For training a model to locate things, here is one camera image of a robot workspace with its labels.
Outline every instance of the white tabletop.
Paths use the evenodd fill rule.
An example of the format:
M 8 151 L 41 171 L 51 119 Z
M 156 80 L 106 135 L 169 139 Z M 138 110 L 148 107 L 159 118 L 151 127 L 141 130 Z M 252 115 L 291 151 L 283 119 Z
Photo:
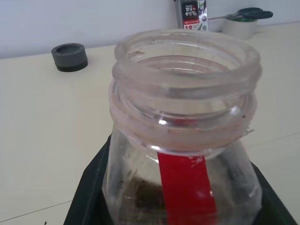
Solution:
M 293 23 L 259 28 L 248 41 L 261 53 L 264 71 L 256 91 L 255 132 L 243 139 L 250 159 L 298 223 L 299 40 L 300 23 Z M 52 224 L 63 223 L 82 172 L 112 130 L 107 93 L 113 49 L 88 49 L 88 67 L 74 73 L 59 72 L 50 54 L 0 60 L 4 225 L 41 224 L 50 214 Z

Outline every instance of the gray cap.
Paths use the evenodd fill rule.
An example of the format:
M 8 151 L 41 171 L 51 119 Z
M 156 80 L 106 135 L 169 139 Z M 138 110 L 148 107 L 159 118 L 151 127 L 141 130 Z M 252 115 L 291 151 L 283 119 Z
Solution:
M 88 65 L 88 58 L 82 44 L 63 44 L 51 51 L 55 65 L 59 71 L 74 72 Z

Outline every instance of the black plastic base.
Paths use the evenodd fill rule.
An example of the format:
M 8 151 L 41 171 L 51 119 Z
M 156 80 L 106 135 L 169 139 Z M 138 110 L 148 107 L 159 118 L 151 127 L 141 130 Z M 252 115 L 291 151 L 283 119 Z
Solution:
M 89 64 L 88 60 L 86 60 L 83 63 L 81 63 L 77 66 L 74 66 L 74 67 L 59 67 L 57 65 L 56 65 L 56 67 L 61 72 L 75 72 L 75 71 L 81 70 L 83 68 L 86 68 L 88 64 Z
M 83 172 L 64 225 L 113 225 L 101 191 L 110 137 Z M 253 225 L 297 225 L 259 169 L 253 165 L 262 186 L 262 210 Z

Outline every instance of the jar rim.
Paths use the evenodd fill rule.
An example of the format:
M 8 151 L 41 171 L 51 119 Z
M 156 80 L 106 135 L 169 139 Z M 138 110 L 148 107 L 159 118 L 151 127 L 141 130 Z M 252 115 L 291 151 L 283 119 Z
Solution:
M 153 67 L 148 67 L 139 62 L 132 60 L 128 54 L 131 47 L 139 47 L 138 43 L 144 40 L 148 41 L 148 45 L 155 45 L 158 43 L 158 40 L 164 39 L 166 44 L 174 45 L 189 45 L 197 46 L 201 41 L 211 44 L 218 44 L 224 49 L 228 44 L 232 44 L 239 48 L 240 51 L 245 52 L 247 58 L 242 65 L 223 72 L 212 72 L 212 73 L 199 73 L 199 74 L 187 74 L 178 71 L 166 71 Z M 147 79 L 147 83 L 157 80 L 159 77 L 160 80 L 167 80 L 169 83 L 174 82 L 174 74 L 176 77 L 183 77 L 185 79 L 191 79 L 193 82 L 195 79 L 218 79 L 218 84 L 231 83 L 236 79 L 243 79 L 244 76 L 253 75 L 253 70 L 257 71 L 257 68 L 260 67 L 260 54 L 253 48 L 251 45 L 237 40 L 233 37 L 209 32 L 209 31 L 198 31 L 198 30 L 150 30 L 145 32 L 140 32 L 134 35 L 131 35 L 122 41 L 120 41 L 115 48 L 115 58 L 118 61 L 119 66 L 121 65 L 124 70 L 135 70 L 136 74 L 142 75 L 143 78 Z

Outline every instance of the clear glass jar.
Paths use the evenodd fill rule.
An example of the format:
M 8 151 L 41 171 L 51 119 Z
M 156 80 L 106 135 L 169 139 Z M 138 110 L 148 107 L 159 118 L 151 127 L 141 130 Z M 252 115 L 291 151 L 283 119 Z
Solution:
M 262 192 L 239 139 L 259 53 L 218 33 L 156 30 L 115 56 L 103 184 L 115 225 L 250 225 Z

